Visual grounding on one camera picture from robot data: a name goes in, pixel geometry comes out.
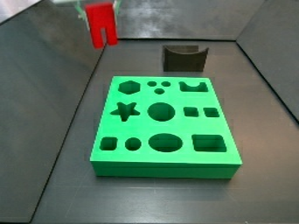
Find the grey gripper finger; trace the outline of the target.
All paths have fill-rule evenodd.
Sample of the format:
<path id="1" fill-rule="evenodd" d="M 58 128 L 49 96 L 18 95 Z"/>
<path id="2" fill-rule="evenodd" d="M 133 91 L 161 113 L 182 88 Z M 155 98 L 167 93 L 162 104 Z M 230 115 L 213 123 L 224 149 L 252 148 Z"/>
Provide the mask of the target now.
<path id="1" fill-rule="evenodd" d="M 119 7 L 122 0 L 115 0 L 114 2 L 114 8 Z"/>
<path id="2" fill-rule="evenodd" d="M 86 10 L 83 9 L 83 6 L 81 4 L 81 0 L 77 0 L 75 3 L 75 9 L 79 13 L 79 19 L 82 19 L 86 23 L 87 29 L 90 30 L 90 22 L 89 22 L 89 17 L 87 17 L 87 13 Z"/>

